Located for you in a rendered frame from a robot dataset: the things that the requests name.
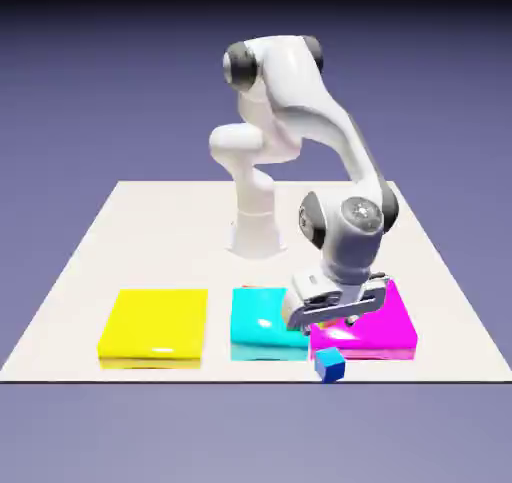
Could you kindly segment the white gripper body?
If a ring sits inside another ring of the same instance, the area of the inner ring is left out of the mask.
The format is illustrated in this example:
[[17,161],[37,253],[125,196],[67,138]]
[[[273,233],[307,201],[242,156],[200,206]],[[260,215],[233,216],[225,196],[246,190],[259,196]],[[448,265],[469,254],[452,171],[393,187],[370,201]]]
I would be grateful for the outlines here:
[[375,312],[385,302],[389,276],[375,273],[363,284],[349,285],[323,273],[298,273],[282,304],[282,317],[290,331],[308,331],[313,324]]

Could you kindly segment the small blue cube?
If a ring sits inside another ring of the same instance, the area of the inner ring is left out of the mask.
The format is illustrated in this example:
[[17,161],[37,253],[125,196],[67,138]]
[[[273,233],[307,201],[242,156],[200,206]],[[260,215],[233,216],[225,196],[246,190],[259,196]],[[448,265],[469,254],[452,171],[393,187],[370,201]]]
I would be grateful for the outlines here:
[[317,350],[314,368],[323,383],[333,383],[345,376],[346,361],[336,347]]

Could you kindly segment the large magenta box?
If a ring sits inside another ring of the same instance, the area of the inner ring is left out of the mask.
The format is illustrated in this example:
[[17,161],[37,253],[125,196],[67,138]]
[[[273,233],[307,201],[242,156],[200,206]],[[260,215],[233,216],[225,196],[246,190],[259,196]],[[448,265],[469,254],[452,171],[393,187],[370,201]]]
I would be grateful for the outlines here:
[[352,326],[343,319],[328,327],[313,325],[310,352],[338,349],[347,360],[413,360],[418,335],[393,280],[387,284],[384,305],[363,315]]

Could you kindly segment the large cyan box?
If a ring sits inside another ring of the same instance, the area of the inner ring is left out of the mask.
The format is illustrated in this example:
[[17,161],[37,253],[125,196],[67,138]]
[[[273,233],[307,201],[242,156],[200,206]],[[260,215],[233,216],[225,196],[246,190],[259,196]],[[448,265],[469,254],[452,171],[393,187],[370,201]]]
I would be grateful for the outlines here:
[[281,315],[286,289],[238,287],[232,293],[232,361],[306,361],[309,341],[288,331]]

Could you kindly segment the large yellow box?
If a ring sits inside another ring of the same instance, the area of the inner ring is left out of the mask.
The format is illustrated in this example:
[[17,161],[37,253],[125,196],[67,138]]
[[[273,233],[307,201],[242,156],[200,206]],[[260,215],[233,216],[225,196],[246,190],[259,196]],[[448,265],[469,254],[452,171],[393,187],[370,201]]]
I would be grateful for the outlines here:
[[197,369],[207,316],[205,289],[123,289],[97,345],[104,369]]

